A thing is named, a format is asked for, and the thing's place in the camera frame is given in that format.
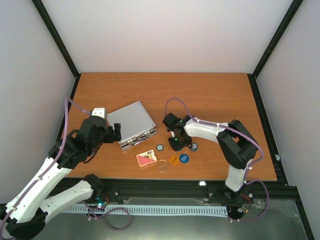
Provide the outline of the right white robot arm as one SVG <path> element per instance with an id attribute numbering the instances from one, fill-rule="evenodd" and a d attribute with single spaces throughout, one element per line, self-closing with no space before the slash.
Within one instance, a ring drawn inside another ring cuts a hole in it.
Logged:
<path id="1" fill-rule="evenodd" d="M 214 123 L 189 115 L 178 118 L 170 112 L 164 117 L 162 123 L 171 133 L 168 142 L 174 151 L 180 151 L 185 147 L 192 149 L 193 138 L 201 138 L 219 144 L 229 165 L 225 180 L 227 187 L 225 195 L 238 193 L 243 188 L 247 172 L 257 151 L 260 151 L 261 148 L 240 121 Z"/>

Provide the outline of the pink yellow card deck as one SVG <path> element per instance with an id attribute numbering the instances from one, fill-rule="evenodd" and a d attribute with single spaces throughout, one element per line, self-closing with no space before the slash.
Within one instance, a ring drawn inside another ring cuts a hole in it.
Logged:
<path id="1" fill-rule="evenodd" d="M 153 149 L 136 155 L 139 167 L 145 167 L 158 161 Z"/>

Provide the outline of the aluminium poker case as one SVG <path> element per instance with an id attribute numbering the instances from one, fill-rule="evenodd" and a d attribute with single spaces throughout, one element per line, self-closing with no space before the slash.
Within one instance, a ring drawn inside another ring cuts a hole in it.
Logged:
<path id="1" fill-rule="evenodd" d="M 107 115 L 110 125 L 120 124 L 121 140 L 118 144 L 126 151 L 155 136 L 157 126 L 140 101 L 120 108 Z"/>

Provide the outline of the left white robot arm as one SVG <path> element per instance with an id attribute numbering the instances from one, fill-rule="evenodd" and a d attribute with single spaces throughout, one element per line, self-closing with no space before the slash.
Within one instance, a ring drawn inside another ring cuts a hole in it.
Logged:
<path id="1" fill-rule="evenodd" d="M 90 162 L 103 144 L 120 140 L 119 123 L 108 126 L 104 118 L 94 115 L 86 118 L 79 129 L 65 132 L 25 188 L 13 200 L 0 205 L 1 229 L 6 229 L 12 240 L 31 240 L 66 208 L 88 199 L 105 200 L 105 185 L 94 174 L 55 196 L 49 194 L 79 163 Z"/>

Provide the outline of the blue green chip stack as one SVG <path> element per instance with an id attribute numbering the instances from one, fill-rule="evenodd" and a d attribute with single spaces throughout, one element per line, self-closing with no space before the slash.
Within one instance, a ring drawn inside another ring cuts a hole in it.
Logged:
<path id="1" fill-rule="evenodd" d="M 195 152 L 198 149 L 198 145 L 196 143 L 192 143 L 190 146 L 190 150 Z"/>

